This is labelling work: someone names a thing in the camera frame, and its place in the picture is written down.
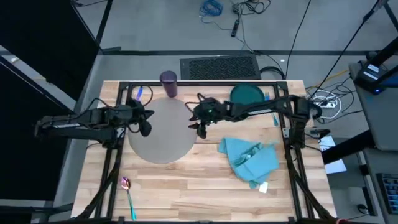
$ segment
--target gray round plate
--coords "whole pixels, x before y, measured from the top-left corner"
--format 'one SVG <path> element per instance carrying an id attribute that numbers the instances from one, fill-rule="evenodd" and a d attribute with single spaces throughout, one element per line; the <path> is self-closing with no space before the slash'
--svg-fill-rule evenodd
<path id="1" fill-rule="evenodd" d="M 129 142 L 136 154 L 148 162 L 165 164 L 183 157 L 197 139 L 196 131 L 188 128 L 191 112 L 180 100 L 160 98 L 145 109 L 155 113 L 148 119 L 152 131 L 148 137 L 128 132 Z"/>

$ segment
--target power strip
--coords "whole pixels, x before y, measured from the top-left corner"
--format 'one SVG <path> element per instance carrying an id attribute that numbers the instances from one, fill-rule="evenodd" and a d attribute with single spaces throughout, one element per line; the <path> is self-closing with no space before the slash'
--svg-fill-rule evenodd
<path id="1" fill-rule="evenodd" d="M 326 105 L 321 105 L 322 102 L 314 102 L 316 105 L 318 105 L 320 108 L 335 108 L 336 104 L 335 103 L 330 103 L 328 102 Z"/>

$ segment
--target black panel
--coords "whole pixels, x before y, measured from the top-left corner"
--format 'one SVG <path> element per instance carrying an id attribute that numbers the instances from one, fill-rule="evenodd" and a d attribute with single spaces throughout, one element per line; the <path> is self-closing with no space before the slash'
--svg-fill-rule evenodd
<path id="1" fill-rule="evenodd" d="M 0 63 L 0 198 L 53 200 L 67 139 L 34 137 L 37 120 L 68 114 L 65 108 Z"/>
<path id="2" fill-rule="evenodd" d="M 0 45 L 77 100 L 99 47 L 69 0 L 3 1 Z"/>

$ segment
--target tag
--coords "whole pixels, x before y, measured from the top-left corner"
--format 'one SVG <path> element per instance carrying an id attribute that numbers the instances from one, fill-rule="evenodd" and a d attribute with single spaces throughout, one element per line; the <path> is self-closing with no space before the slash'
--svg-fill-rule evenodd
<path id="1" fill-rule="evenodd" d="M 264 181 L 264 183 L 260 185 L 259 191 L 261 193 L 267 193 L 267 189 L 268 189 L 268 182 Z"/>

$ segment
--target blue cable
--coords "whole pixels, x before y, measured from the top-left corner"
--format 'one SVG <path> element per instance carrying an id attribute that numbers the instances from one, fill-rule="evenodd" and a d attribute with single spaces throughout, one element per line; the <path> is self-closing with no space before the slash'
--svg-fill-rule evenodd
<path id="1" fill-rule="evenodd" d="M 202 4 L 200 11 L 203 16 L 219 16 L 223 13 L 223 5 L 217 0 L 206 0 Z"/>

